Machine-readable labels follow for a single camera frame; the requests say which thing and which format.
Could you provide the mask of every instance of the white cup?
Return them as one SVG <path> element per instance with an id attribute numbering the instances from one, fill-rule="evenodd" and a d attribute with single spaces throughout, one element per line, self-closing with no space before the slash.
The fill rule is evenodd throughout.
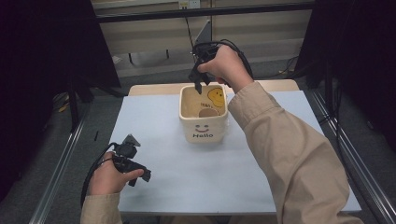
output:
<path id="1" fill-rule="evenodd" d="M 193 86 L 180 91 L 179 117 L 186 140 L 190 143 L 220 142 L 227 128 L 227 95 L 220 85 Z"/>

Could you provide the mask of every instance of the beige sleeve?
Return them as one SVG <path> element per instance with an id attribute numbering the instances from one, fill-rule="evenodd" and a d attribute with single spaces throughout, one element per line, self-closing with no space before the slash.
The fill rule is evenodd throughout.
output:
<path id="1" fill-rule="evenodd" d="M 230 112 L 265 172 L 278 223 L 362 223 L 340 213 L 347 176 L 328 139 L 284 110 L 259 83 L 238 92 Z"/>
<path id="2" fill-rule="evenodd" d="M 81 224 L 122 224 L 119 211 L 120 194 L 85 197 L 81 211 Z"/>

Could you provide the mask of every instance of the table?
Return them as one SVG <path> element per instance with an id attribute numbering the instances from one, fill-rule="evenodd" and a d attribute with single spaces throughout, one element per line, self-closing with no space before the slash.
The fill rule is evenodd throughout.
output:
<path id="1" fill-rule="evenodd" d="M 304 93 L 293 80 L 259 82 L 290 113 L 321 132 Z M 110 142 L 121 142 L 132 133 L 142 145 L 134 161 L 147 166 L 152 177 L 148 183 L 138 179 L 135 187 L 124 188 L 120 211 L 135 215 L 274 214 L 268 181 L 232 116 L 221 143 L 185 141 L 177 94 L 186 85 L 192 84 L 134 86 L 131 97 L 124 98 Z M 361 210 L 352 191 L 344 210 Z"/>

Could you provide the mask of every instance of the person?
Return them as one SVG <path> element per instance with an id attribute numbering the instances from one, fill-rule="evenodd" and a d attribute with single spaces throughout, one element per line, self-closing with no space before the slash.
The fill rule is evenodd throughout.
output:
<path id="1" fill-rule="evenodd" d="M 233 88 L 235 96 L 229 103 L 229 111 L 244 131 L 247 144 L 270 184 L 276 206 L 276 220 L 271 223 L 362 223 L 357 217 L 341 212 L 347 203 L 349 185 L 344 167 L 328 139 L 283 109 L 248 75 L 235 51 L 221 46 L 216 57 L 201 64 L 198 70 Z M 121 223 L 117 209 L 119 192 L 122 185 L 142 171 L 115 173 L 111 161 L 95 172 L 81 223 Z M 216 220 L 213 217 L 163 217 L 162 220 L 162 223 L 189 222 L 216 223 Z M 260 216 L 246 216 L 231 217 L 229 223 L 266 222 Z"/>

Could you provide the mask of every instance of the metal rail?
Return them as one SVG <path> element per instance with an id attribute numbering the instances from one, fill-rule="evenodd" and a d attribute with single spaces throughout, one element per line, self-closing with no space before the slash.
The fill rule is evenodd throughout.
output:
<path id="1" fill-rule="evenodd" d="M 119 22 L 119 21 L 147 21 L 159 19 L 173 19 L 186 17 L 201 16 L 218 16 L 232 14 L 262 13 L 262 12 L 278 12 L 278 11 L 295 11 L 308 10 L 314 8 L 315 2 L 304 3 L 288 3 L 288 4 L 272 4 L 249 7 L 210 7 L 195 8 L 188 10 L 168 10 L 143 13 L 125 13 L 125 14 L 109 14 L 96 16 L 99 23 Z"/>
<path id="2" fill-rule="evenodd" d="M 53 200 L 61 184 L 62 177 L 64 176 L 66 166 L 69 163 L 70 157 L 72 156 L 72 152 L 81 134 L 82 128 L 85 123 L 85 119 L 88 117 L 90 107 L 91 104 L 86 105 L 85 109 L 83 110 L 83 115 L 81 117 L 81 120 L 77 128 L 72 133 L 70 133 L 69 139 L 67 140 L 66 146 L 64 147 L 64 152 L 62 153 L 62 156 L 58 161 L 55 171 L 52 174 L 52 177 L 47 185 L 47 188 L 44 191 L 44 194 L 41 197 L 40 202 L 38 203 L 38 206 L 35 209 L 35 212 L 33 213 L 33 216 L 30 219 L 29 224 L 45 223 L 47 215 L 50 211 L 50 207 L 52 206 Z"/>
<path id="3" fill-rule="evenodd" d="M 327 115 L 328 111 L 325 106 L 325 101 L 323 97 L 318 93 L 317 91 L 313 92 L 314 99 L 323 115 Z M 328 119 L 329 125 L 336 134 L 337 132 L 337 120 L 336 119 Z M 340 141 L 340 146 L 341 149 L 346 153 L 347 157 L 349 158 L 349 161 L 351 162 L 352 166 L 356 170 L 357 174 L 359 175 L 359 178 L 361 182 L 363 183 L 364 187 L 367 188 L 368 192 L 372 196 L 373 200 L 375 201 L 375 204 L 377 205 L 379 211 L 381 212 L 383 218 L 387 221 L 389 224 L 395 224 L 396 223 L 396 211 L 391 203 L 389 197 L 386 195 L 384 190 L 381 189 L 379 184 L 376 182 L 375 178 L 365 165 L 364 161 L 361 159 L 361 156 L 359 155 L 358 151 L 356 148 L 353 147 L 351 141 L 347 137 L 347 134 L 344 132 L 344 130 L 339 126 L 339 141 Z"/>

